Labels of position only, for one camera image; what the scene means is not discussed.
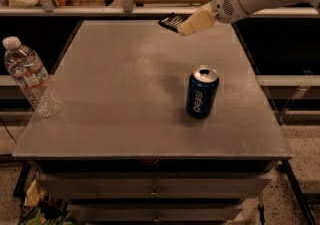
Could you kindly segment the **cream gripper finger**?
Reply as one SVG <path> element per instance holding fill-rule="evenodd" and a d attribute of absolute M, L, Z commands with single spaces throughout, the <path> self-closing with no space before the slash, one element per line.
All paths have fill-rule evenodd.
<path fill-rule="evenodd" d="M 217 12 L 211 4 L 206 4 L 177 27 L 178 33 L 181 36 L 188 36 L 211 28 L 214 26 L 216 16 Z"/>

